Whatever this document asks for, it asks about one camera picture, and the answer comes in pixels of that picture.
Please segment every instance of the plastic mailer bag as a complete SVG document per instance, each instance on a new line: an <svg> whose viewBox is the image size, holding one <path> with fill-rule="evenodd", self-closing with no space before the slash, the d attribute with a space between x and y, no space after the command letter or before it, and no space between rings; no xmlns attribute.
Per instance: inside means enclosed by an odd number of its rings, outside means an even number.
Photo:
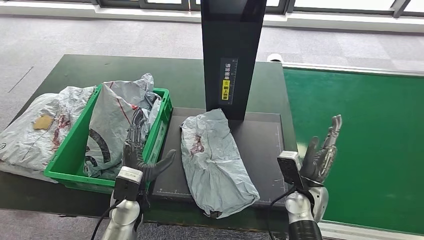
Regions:
<svg viewBox="0 0 424 240"><path fill-rule="evenodd" d="M68 86L59 93L46 93L34 99L0 133L0 171L57 183L45 177L43 171L80 117L94 89ZM35 129L39 121L45 121L43 127Z"/></svg>
<svg viewBox="0 0 424 240"><path fill-rule="evenodd" d="M102 84L89 124L84 174L93 178L115 179L122 162L127 130L138 108L143 113L140 142L146 142L162 102L161 97L153 93L153 87L150 73L136 81Z"/></svg>
<svg viewBox="0 0 424 240"><path fill-rule="evenodd" d="M181 125L182 165L194 201L212 218L225 218L260 199L221 109Z"/></svg>

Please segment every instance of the gray carpet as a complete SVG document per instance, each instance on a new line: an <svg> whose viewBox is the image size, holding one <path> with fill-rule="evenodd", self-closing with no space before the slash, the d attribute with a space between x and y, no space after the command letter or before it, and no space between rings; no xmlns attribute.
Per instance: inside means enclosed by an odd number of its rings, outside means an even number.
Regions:
<svg viewBox="0 0 424 240"><path fill-rule="evenodd" d="M60 217L30 211L0 210L1 240L88 240L98 219ZM108 221L104 220L96 239L100 239ZM267 233L220 230L145 223L137 229L139 240L268 240Z"/></svg>
<svg viewBox="0 0 424 240"><path fill-rule="evenodd" d="M257 60L266 61L271 53L293 63L424 71L424 37L417 35L264 27ZM63 54L201 59L201 26L0 15L0 131ZM0 240L89 239L96 222L0 210ZM143 225L139 236L145 240L269 239L266 233L155 224Z"/></svg>

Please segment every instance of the robotic arm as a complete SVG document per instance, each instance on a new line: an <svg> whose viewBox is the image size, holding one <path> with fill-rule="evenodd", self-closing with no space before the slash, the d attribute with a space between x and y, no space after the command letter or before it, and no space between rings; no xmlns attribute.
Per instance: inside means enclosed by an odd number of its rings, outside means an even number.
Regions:
<svg viewBox="0 0 424 240"><path fill-rule="evenodd" d="M122 168L115 179L111 207L101 216L91 240L95 239L101 220L110 212L110 222L102 240L137 240L137 227L143 221L141 205L147 202L146 183L155 180L175 158L170 150L156 164L146 164L142 157L142 126L147 119L141 108L133 116L122 149Z"/></svg>
<svg viewBox="0 0 424 240"><path fill-rule="evenodd" d="M316 152L319 140L313 137L306 150L303 166L297 152L283 151L277 158L284 181L293 185L285 200L291 240L322 240L317 223L323 218L329 199L324 181L336 157L336 140L341 126L342 116L333 116L332 126L328 129L322 148Z"/></svg>

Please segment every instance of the black scanning stand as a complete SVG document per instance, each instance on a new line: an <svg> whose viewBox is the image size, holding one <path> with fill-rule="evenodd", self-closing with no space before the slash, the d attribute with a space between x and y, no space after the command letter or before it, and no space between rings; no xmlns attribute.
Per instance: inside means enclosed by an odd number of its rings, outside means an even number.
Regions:
<svg viewBox="0 0 424 240"><path fill-rule="evenodd" d="M288 190L277 162L285 149L281 117L246 112L266 0L202 0L201 27L206 110L221 108L244 166L259 192L253 207L267 207ZM172 112L162 153L176 149L172 165L151 191L153 198L194 201L181 161L181 123L205 109L178 108ZM278 201L276 208L283 207Z"/></svg>

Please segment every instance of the black cable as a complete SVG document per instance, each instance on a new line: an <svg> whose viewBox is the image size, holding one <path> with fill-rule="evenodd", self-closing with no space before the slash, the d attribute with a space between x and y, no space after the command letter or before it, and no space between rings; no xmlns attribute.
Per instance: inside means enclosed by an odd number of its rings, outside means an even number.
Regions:
<svg viewBox="0 0 424 240"><path fill-rule="evenodd" d="M278 202L280 199L294 193L296 191L296 187L293 186L292 188L290 188L288 191L286 191L285 193L283 193L281 196L277 197L274 201L271 202L271 204L268 207L268 215L266 217L266 227L268 228L268 233L269 236L271 237L272 240L275 240L275 237L273 235L273 233L271 232L270 229L270 214L271 214L271 209L273 208L273 205Z"/></svg>
<svg viewBox="0 0 424 240"><path fill-rule="evenodd" d="M101 215L101 217L100 217L100 219L98 220L98 222L97 222L97 225L95 226L95 228L94 228L94 232L93 232L93 234L92 234L92 236L91 236L91 240L94 240L94 238L95 238L95 236L96 236L96 233L97 233L97 230L99 229L99 227L100 227L100 223L102 223L102 220L109 214L109 212L112 210L112 209L116 209L117 208L117 206L118 206L118 204L120 204L122 201L116 201L115 202L115 204L113 204L112 206L110 206L102 215Z"/></svg>

